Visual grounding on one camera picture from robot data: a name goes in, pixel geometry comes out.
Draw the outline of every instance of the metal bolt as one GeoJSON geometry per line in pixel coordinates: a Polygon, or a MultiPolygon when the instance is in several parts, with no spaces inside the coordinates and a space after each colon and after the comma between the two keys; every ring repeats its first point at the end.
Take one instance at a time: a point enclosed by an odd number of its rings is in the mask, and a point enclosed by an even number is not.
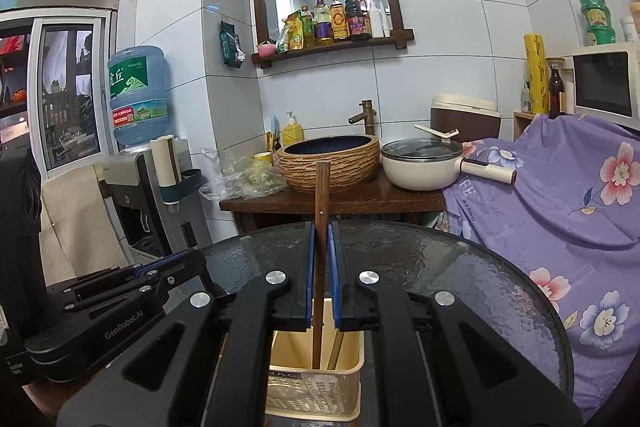
{"type": "Polygon", "coordinates": [[[456,301],[453,293],[447,291],[436,293],[435,299],[440,306],[451,306],[456,301]]]}
{"type": "Polygon", "coordinates": [[[280,284],[282,282],[285,282],[285,280],[287,279],[287,274],[281,272],[280,270],[274,270],[269,272],[264,278],[267,279],[267,282],[269,284],[280,284]]]}
{"type": "Polygon", "coordinates": [[[380,280],[380,275],[372,272],[371,270],[366,270],[364,272],[360,272],[358,278],[363,284],[375,284],[380,280]]]}
{"type": "Polygon", "coordinates": [[[204,308],[204,306],[211,302],[211,297],[208,293],[198,292],[191,296],[189,302],[194,308],[204,308]]]}

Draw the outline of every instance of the wooden countertop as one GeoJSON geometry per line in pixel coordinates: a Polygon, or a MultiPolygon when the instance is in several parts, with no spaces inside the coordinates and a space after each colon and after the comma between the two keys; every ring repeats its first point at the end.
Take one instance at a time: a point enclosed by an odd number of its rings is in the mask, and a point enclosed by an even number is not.
{"type": "MultiPolygon", "coordinates": [[[[395,214],[444,210],[440,190],[414,192],[392,184],[379,167],[369,181],[329,196],[331,214],[395,214]]],[[[314,195],[287,187],[276,194],[246,200],[234,198],[220,201],[220,210],[263,214],[313,214],[314,195]]]]}

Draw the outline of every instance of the purple cloth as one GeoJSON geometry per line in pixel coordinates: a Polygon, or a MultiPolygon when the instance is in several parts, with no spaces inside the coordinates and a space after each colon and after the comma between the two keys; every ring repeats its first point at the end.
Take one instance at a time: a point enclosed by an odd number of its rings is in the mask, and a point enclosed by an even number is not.
{"type": "Polygon", "coordinates": [[[640,347],[640,141],[599,118],[534,119],[514,143],[465,155],[518,169],[513,186],[462,174],[444,190],[452,233],[518,266],[548,296],[574,354],[585,420],[640,347]]]}

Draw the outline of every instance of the bronze faucet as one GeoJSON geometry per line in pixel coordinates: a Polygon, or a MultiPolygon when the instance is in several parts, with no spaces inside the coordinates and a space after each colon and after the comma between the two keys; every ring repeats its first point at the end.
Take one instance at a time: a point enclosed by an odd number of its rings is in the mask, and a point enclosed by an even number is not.
{"type": "Polygon", "coordinates": [[[364,120],[364,132],[366,134],[375,136],[376,128],[373,125],[373,117],[377,115],[377,112],[375,109],[373,109],[373,103],[370,100],[362,100],[362,103],[360,105],[362,106],[363,111],[356,116],[352,116],[349,119],[349,123],[356,123],[364,120]]]}

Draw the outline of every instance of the round glass table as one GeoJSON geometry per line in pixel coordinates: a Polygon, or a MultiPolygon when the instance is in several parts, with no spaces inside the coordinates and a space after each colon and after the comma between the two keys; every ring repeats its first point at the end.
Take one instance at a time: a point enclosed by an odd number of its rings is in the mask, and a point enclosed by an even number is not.
{"type": "MultiPolygon", "coordinates": [[[[295,251],[303,240],[303,228],[304,223],[283,225],[212,245],[203,250],[207,268],[226,291],[238,292],[253,277],[273,269],[279,254],[295,251]]],[[[338,229],[347,256],[361,252],[370,269],[400,282],[408,291],[427,296],[436,290],[452,291],[549,380],[573,395],[572,354],[562,322],[538,286],[513,264],[460,237],[415,225],[344,220],[338,222],[338,229]]],[[[200,289],[199,285],[193,280],[176,289],[179,295],[173,296],[169,307],[200,289]]],[[[360,383],[361,412],[352,424],[377,426],[369,333],[360,383]]],[[[275,416],[268,421],[273,427],[332,425],[275,416]]]]}

